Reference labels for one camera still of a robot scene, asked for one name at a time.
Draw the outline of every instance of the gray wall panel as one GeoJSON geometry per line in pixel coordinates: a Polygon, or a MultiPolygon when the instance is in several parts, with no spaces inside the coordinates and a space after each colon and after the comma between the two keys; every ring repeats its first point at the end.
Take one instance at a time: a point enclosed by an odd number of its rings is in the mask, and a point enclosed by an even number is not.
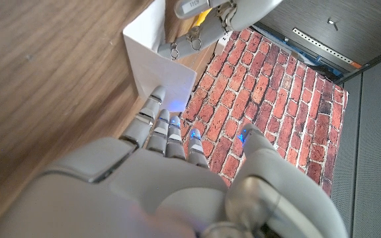
{"type": "MultiPolygon", "coordinates": [[[[273,30],[306,46],[293,28],[309,34],[337,52],[364,64],[381,54],[381,1],[284,0],[260,20],[273,30]],[[339,28],[327,24],[331,17],[339,28]]],[[[331,60],[319,48],[312,50],[331,60]]]]}
{"type": "Polygon", "coordinates": [[[381,63],[363,73],[353,237],[381,237],[381,63]]]}
{"type": "Polygon", "coordinates": [[[345,83],[349,92],[345,110],[339,153],[333,172],[331,199],[342,215],[347,231],[352,229],[355,160],[357,158],[358,117],[361,90],[361,75],[345,83]]]}

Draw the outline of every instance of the red brick floor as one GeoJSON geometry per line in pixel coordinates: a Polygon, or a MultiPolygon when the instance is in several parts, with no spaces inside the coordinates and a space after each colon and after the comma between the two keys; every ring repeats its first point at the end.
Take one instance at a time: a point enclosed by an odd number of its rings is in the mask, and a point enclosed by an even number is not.
{"type": "Polygon", "coordinates": [[[210,169],[230,184],[245,161],[236,134],[254,123],[330,195],[347,93],[250,29],[208,64],[181,115],[187,151],[198,128],[210,169]]]}

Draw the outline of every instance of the robotic hand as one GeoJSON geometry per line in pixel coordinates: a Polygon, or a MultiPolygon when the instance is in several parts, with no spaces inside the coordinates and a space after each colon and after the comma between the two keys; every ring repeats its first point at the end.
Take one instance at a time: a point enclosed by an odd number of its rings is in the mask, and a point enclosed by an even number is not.
{"type": "Polygon", "coordinates": [[[0,219],[0,237],[347,237],[322,189],[252,124],[230,188],[208,169],[198,130],[186,159],[179,119],[157,116],[164,95],[156,88],[120,139],[51,164],[0,219]]]}
{"type": "Polygon", "coordinates": [[[162,44],[158,54],[177,59],[204,49],[227,32],[241,31],[265,17],[282,0],[180,0],[175,5],[180,19],[193,17],[213,8],[200,26],[195,26],[172,43],[162,44]]]}

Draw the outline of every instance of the white label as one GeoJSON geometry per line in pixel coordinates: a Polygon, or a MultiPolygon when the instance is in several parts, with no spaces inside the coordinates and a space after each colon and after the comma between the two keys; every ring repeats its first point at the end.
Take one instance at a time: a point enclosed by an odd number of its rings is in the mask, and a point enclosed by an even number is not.
{"type": "Polygon", "coordinates": [[[192,11],[193,9],[202,6],[205,3],[206,3],[206,0],[193,0],[193,1],[190,1],[188,3],[185,3],[182,6],[183,13],[186,14],[186,13],[192,11]]]}

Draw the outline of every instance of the wooden table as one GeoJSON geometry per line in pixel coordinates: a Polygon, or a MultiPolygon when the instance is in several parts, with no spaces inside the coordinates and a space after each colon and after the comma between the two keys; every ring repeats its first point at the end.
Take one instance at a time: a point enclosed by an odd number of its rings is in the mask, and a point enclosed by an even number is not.
{"type": "MultiPolygon", "coordinates": [[[[172,40],[180,21],[167,1],[172,40]]],[[[122,29],[150,0],[0,0],[0,215],[43,166],[118,137],[138,98],[122,29]]],[[[199,77],[213,47],[180,60],[199,77]]]]}

